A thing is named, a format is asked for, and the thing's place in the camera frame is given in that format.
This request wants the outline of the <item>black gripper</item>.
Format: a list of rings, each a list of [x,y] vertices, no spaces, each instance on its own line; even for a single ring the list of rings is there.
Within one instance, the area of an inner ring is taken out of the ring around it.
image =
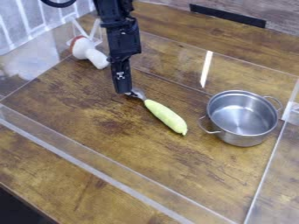
[[[110,79],[118,94],[132,89],[130,67],[128,58],[141,52],[138,25],[134,17],[102,19],[100,26],[106,29]]]

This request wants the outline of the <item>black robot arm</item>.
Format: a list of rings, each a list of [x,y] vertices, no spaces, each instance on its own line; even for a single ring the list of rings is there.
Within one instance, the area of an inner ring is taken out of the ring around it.
[[[112,81],[118,94],[132,91],[129,58],[141,52],[138,25],[130,16],[133,0],[93,0],[100,27],[106,30]]]

